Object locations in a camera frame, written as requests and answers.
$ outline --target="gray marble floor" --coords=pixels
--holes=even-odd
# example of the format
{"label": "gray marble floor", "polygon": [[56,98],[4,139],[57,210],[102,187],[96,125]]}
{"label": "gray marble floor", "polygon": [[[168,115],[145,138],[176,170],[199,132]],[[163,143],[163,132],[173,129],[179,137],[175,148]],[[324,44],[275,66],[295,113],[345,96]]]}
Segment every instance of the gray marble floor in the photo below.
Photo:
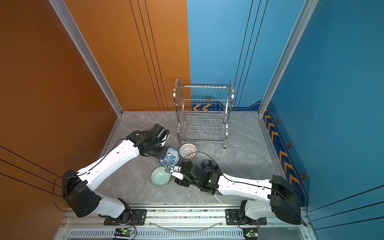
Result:
{"label": "gray marble floor", "polygon": [[[149,130],[159,123],[170,131],[166,146],[180,148],[177,140],[177,119],[174,112],[124,112],[106,150],[120,138],[135,130]],[[228,146],[221,142],[193,142],[198,151],[209,154],[223,173],[249,179],[271,179],[278,175],[265,144],[256,112],[234,111],[228,124]],[[200,165],[208,157],[198,153],[192,159]],[[139,156],[111,174],[97,189],[110,197],[120,197],[128,203],[240,204],[243,197],[207,195],[198,187],[177,185],[172,179],[162,187],[151,182],[152,171],[159,167],[157,159]]]}

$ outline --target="light green bowl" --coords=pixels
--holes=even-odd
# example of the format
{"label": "light green bowl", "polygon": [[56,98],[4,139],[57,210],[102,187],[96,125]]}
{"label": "light green bowl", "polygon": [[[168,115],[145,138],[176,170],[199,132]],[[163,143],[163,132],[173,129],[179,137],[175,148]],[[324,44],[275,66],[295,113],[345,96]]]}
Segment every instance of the light green bowl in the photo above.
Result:
{"label": "light green bowl", "polygon": [[165,167],[156,168],[151,175],[151,181],[156,186],[164,186],[170,180],[171,174],[166,172]]}

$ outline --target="aluminum frame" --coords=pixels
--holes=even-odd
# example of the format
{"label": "aluminum frame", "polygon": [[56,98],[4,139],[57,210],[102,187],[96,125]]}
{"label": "aluminum frame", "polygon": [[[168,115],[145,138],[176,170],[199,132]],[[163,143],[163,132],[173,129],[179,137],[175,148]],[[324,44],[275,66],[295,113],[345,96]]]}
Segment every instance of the aluminum frame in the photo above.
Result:
{"label": "aluminum frame", "polygon": [[[215,224],[217,225],[213,226],[210,230],[230,231],[236,226],[225,224],[225,209],[239,208],[236,204],[130,204],[130,206],[132,209],[148,210],[145,224],[143,226],[137,226],[136,228],[138,231],[152,230],[153,232],[162,230],[156,225],[179,230],[186,228],[189,230],[195,230],[197,228],[207,228]],[[301,217],[307,224],[307,227],[304,227],[303,225],[292,225],[281,221],[277,217],[267,217],[266,220],[268,224],[261,225],[260,228],[299,228],[304,240],[316,240],[316,236],[304,208],[301,208]],[[89,231],[97,231],[105,230],[107,228],[113,229],[121,227],[120,225],[104,226],[103,222],[104,219],[96,214],[90,214],[87,217],[78,218],[74,213],[67,213],[56,234],[55,240],[68,238],[70,232],[73,230],[86,229]]]}
{"label": "aluminum frame", "polygon": [[296,46],[299,43],[300,38],[303,35],[303,32],[309,22],[309,19],[312,16],[317,2],[318,0],[305,0],[299,16],[297,17],[296,23],[293,26],[291,35],[289,36],[287,44],[285,45],[283,54],[281,55],[279,63],[277,64],[275,72],[273,73],[268,88],[265,91],[263,100],[258,110],[260,116],[263,116],[269,102],[271,101],[272,96],[275,93],[277,86],[279,85],[280,79],[283,76],[289,61],[291,60],[293,52],[295,51]]}
{"label": "aluminum frame", "polygon": [[49,0],[117,116],[123,110],[63,0]]}
{"label": "aluminum frame", "polygon": [[112,138],[114,132],[116,131],[118,125],[120,124],[121,119],[122,119],[122,116],[118,116],[118,117],[117,117],[117,119],[116,119],[116,121],[115,121],[115,124],[113,125],[112,130],[111,130],[111,132],[109,133],[109,136],[108,136],[108,138],[107,138],[107,141],[105,142],[104,147],[103,147],[103,149],[101,150],[101,153],[100,153],[99,158],[101,158],[102,156],[104,156],[104,155],[106,154],[108,144],[111,142],[111,138]]}

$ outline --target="wire rack shelf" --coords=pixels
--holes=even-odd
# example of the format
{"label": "wire rack shelf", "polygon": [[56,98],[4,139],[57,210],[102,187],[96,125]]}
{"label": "wire rack shelf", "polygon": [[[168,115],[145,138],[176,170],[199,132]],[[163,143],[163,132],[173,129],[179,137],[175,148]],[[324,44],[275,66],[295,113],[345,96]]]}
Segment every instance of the wire rack shelf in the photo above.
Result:
{"label": "wire rack shelf", "polygon": [[223,85],[182,85],[177,79],[173,91],[181,141],[223,142],[227,147],[228,121],[234,89]]}

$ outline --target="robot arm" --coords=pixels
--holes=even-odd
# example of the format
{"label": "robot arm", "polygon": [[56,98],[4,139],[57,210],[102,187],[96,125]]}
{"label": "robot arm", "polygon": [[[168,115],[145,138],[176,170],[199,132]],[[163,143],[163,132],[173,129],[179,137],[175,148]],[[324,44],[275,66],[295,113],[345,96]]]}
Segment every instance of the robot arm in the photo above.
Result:
{"label": "robot arm", "polygon": [[129,205],[122,199],[113,199],[95,190],[109,175],[138,155],[163,159],[168,150],[164,147],[168,137],[169,131],[159,124],[149,131],[134,131],[96,162],[76,173],[67,171],[63,175],[65,201],[78,217],[90,213],[107,215],[126,224],[132,215]]}
{"label": "robot arm", "polygon": [[180,167],[167,166],[166,171],[179,179],[176,181],[179,185],[194,184],[207,194],[218,192],[252,199],[241,203],[239,220],[242,223],[276,216],[284,222],[301,224],[300,192],[280,176],[274,175],[271,180],[243,179],[223,174],[218,169],[202,170],[191,161]]}
{"label": "robot arm", "polygon": [[[163,159],[168,150],[164,147],[168,137],[169,131],[159,124],[149,131],[134,131],[96,162],[76,173],[67,171],[62,177],[65,201],[78,217],[93,213],[115,218],[121,225],[127,224],[132,216],[129,205],[122,199],[104,196],[96,189],[111,173],[138,155]],[[219,170],[202,170],[191,161],[180,167],[167,166],[166,171],[180,180],[179,185],[194,184],[208,194],[218,192],[253,199],[241,203],[239,219],[243,223],[277,216],[282,221],[300,224],[300,194],[279,176],[273,176],[272,180],[241,179]]]}

